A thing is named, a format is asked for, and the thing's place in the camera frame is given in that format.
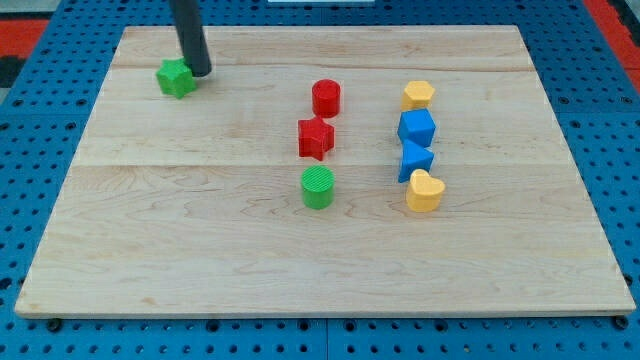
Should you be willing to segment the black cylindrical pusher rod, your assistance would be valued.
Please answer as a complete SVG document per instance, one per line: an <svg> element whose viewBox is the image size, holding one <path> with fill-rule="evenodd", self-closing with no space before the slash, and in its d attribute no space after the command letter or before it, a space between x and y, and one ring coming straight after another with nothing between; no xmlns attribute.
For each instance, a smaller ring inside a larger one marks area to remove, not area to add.
<svg viewBox="0 0 640 360"><path fill-rule="evenodd" d="M169 0L169 7L186 65L194 77L205 77L212 63L197 0Z"/></svg>

